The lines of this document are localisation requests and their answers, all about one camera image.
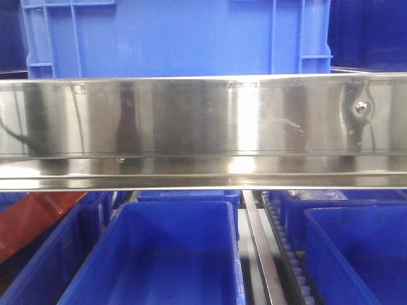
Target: blue plastic crate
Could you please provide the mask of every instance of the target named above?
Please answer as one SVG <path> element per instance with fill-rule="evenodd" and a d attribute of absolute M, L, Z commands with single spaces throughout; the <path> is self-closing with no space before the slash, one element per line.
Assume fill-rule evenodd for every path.
<path fill-rule="evenodd" d="M 141 191 L 138 201 L 227 201 L 233 207 L 236 238 L 239 239 L 238 209 L 241 191 L 236 190 L 190 190 L 190 191 Z"/>
<path fill-rule="evenodd" d="M 305 266 L 326 305 L 407 300 L 407 206 L 305 212 Z"/>
<path fill-rule="evenodd" d="M 333 65 L 407 71 L 407 1 L 335 0 L 329 45 Z"/>
<path fill-rule="evenodd" d="M 330 70 L 330 0 L 21 2 L 30 78 Z"/>
<path fill-rule="evenodd" d="M 59 301 L 244 305 L 227 202 L 126 203 Z"/>
<path fill-rule="evenodd" d="M 0 193 L 0 208 L 8 208 L 22 199 L 27 193 Z"/>
<path fill-rule="evenodd" d="M 407 203 L 407 196 L 399 190 L 299 190 L 281 191 L 280 217 L 285 218 L 287 240 L 292 249 L 304 250 L 307 242 L 304 211 L 308 208 L 347 207 Z"/>
<path fill-rule="evenodd" d="M 19 0 L 0 0 L 0 72 L 26 70 Z"/>
<path fill-rule="evenodd" d="M 54 305 L 59 300 L 99 239 L 99 207 L 107 195 L 88 193 L 56 225 L 37 252 L 18 252 L 24 260 L 23 268 L 0 297 L 0 305 Z"/>

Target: shiny metal surface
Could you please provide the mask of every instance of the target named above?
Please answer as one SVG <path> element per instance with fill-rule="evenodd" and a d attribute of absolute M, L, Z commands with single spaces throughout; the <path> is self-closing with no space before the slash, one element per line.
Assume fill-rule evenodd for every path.
<path fill-rule="evenodd" d="M 405 96 L 402 73 L 0 81 L 0 190 L 403 187 Z"/>
<path fill-rule="evenodd" d="M 243 191 L 243 196 L 266 301 L 269 305 L 287 305 L 253 193 Z"/>

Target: dark blue crate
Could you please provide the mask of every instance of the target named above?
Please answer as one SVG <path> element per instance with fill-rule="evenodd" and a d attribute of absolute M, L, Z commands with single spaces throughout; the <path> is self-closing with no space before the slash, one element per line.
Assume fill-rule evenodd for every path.
<path fill-rule="evenodd" d="M 19 0 L 0 0 L 0 73 L 27 70 Z"/>
<path fill-rule="evenodd" d="M 22 199 L 27 193 L 0 193 L 0 208 L 8 208 L 14 202 Z"/>
<path fill-rule="evenodd" d="M 190 190 L 190 191 L 141 191 L 138 201 L 227 201 L 233 207 L 236 237 L 238 231 L 238 209 L 241 191 L 236 190 Z"/>
<path fill-rule="evenodd" d="M 124 204 L 59 304 L 130 303 L 244 305 L 230 203 Z"/>
<path fill-rule="evenodd" d="M 38 251 L 21 256 L 25 264 L 0 305 L 54 305 L 99 239 L 100 206 L 107 192 L 88 193 L 57 224 Z"/>
<path fill-rule="evenodd" d="M 407 1 L 335 0 L 329 46 L 333 65 L 407 71 Z"/>
<path fill-rule="evenodd" d="M 280 224 L 286 226 L 287 240 L 295 251 L 304 250 L 306 245 L 304 211 L 308 208 L 407 203 L 406 194 L 400 190 L 301 190 L 297 192 L 302 195 L 292 196 L 287 191 L 280 193 L 280 217 L 285 219 L 285 222 Z"/>
<path fill-rule="evenodd" d="M 305 266 L 326 305 L 407 300 L 407 206 L 305 212 Z"/>

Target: stainless steel bar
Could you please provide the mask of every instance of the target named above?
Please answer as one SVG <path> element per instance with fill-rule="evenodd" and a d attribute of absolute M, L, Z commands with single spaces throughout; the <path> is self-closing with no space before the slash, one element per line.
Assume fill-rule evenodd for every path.
<path fill-rule="evenodd" d="M 0 81 L 0 191 L 399 188 L 405 96 L 406 73 Z"/>
<path fill-rule="evenodd" d="M 266 300 L 269 305 L 287 305 L 253 193 L 243 191 L 243 196 Z"/>

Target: bolt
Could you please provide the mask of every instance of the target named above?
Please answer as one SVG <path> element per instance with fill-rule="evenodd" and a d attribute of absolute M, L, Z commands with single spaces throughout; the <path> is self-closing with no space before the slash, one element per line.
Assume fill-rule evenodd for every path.
<path fill-rule="evenodd" d="M 368 108 L 368 103 L 366 103 L 366 102 L 358 102 L 357 104 L 356 104 L 356 112 L 357 113 L 363 113 L 363 112 L 365 112 L 366 111 L 366 109 Z"/>

